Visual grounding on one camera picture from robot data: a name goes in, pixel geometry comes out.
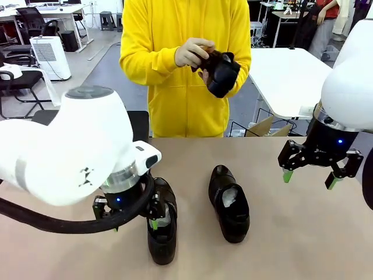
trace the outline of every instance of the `black leather shoe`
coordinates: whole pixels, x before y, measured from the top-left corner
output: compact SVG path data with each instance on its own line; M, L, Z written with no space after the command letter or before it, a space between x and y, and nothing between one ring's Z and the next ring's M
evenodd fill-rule
M223 193L230 188L236 189L237 195L235 201L225 207ZM209 198L219 218L224 238L230 243L243 241L250 226L249 205L241 186L224 165L216 166L212 172Z
M171 223L165 227L158 227L156 230L150 227L149 219L147 222L147 243L153 261L159 265L166 265L173 261L176 251L176 232L177 232L177 205L174 192L168 182L163 178L155 178L154 186L156 192L164 198L168 205Z

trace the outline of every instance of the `red shirt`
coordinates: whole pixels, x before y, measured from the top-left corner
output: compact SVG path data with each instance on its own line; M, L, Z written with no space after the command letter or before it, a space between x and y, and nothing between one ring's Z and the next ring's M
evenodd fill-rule
M329 4L332 0L316 0L316 4L322 7L325 7ZM330 8L326 11L325 19L336 19L339 13L339 5L335 5L334 7Z

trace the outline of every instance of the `white desk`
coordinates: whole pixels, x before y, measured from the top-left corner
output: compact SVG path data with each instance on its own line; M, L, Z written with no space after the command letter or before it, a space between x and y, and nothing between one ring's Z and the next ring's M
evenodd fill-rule
M293 14L286 14L284 15L284 11L283 10L280 10L280 11L273 11L272 12L275 16L278 16L279 17L279 23L277 24L277 29L276 29L276 35L275 35L275 40L273 41L273 48L276 48L276 44L277 44L277 38L279 36L279 30L280 30L280 25L281 25L281 20L284 20L284 22L287 22L289 19L298 19L299 18L299 15L300 13L297 13L297 12L293 12Z
M78 41L78 45L79 45L79 49L76 51L77 53L84 50L85 47L87 47L87 45L90 44L93 41L93 39L91 39L89 37L89 31L88 31L88 28L87 28L85 15L84 15L84 11L83 11L83 8L86 7L86 6L88 6L88 5L83 5L82 4L82 5L62 6L62 7L58 7L58 9L56 9L56 10L39 10L39 12L42 14L42 16L44 18L69 19L69 20L72 21L75 37L76 37L76 40ZM75 21L74 21L74 15L73 15L74 13L81 13L82 16L83 16L83 23L84 23L84 26L85 26L86 32L87 32L87 42L85 42L85 43L83 43L82 40L80 39L80 36L79 36L79 33L78 33L78 28L76 27ZM14 21L14 23L16 25L16 28L17 28L18 36L20 37L21 43L23 44L22 36L20 35L19 27L18 27L18 24L16 23L16 19L15 19L16 15L17 15L17 11L15 9L0 12L0 22Z
M300 108L320 101L332 69L301 48L253 48L251 55L249 74L259 91L253 122L263 100L276 117L309 118L300 115Z

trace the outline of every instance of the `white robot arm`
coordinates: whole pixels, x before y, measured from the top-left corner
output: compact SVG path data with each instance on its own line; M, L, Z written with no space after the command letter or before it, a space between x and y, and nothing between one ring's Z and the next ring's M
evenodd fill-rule
M359 132L373 129L371 30L371 19L361 20L354 26L323 84L321 101L315 107L305 142L300 145L289 140L281 151L278 160L284 170L286 183L295 169L305 165L332 168L325 181L329 190L337 181L357 174L364 157L350 148ZM338 162L344 159L347 159L347 163L340 168ZM363 171L363 194L368 206L373 209L373 191L370 187L373 177L364 180L364 173L373 173L373 170L366 172L366 166Z
M149 209L150 218L163 214L148 172L161 153L143 141L132 142L132 126L115 91L72 89L50 125L5 120L0 131L0 179L55 206L77 203L98 188L104 193L94 200L92 221L58 220L0 198L3 215L50 232L93 233L117 228ZM105 205L111 210L104 215Z
M77 203L101 185L109 193L137 183L161 159L151 145L132 142L133 132L119 95L104 87L78 87L62 99L48 126L25 120L0 122L0 178L44 202ZM114 190L110 174L126 172Z
M358 130L373 129L372 30L372 19L355 25L325 80L321 95L330 117Z

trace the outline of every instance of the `hand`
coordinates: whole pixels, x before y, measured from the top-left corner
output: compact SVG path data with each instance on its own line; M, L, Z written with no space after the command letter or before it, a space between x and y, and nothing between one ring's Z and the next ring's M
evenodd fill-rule
M190 65L191 67L198 68L202 61L195 54L204 59L209 58L209 54L203 48L207 51L213 51L215 43L201 38L189 38L175 53L176 65L179 67Z
M325 19L325 16L326 16L326 10L325 9L322 9L320 12L319 12L319 16L317 18L317 25L321 25L323 22L324 22L324 19Z
M198 76L204 81L205 85L207 85L207 80L209 79L209 73L205 69L203 72L198 72Z

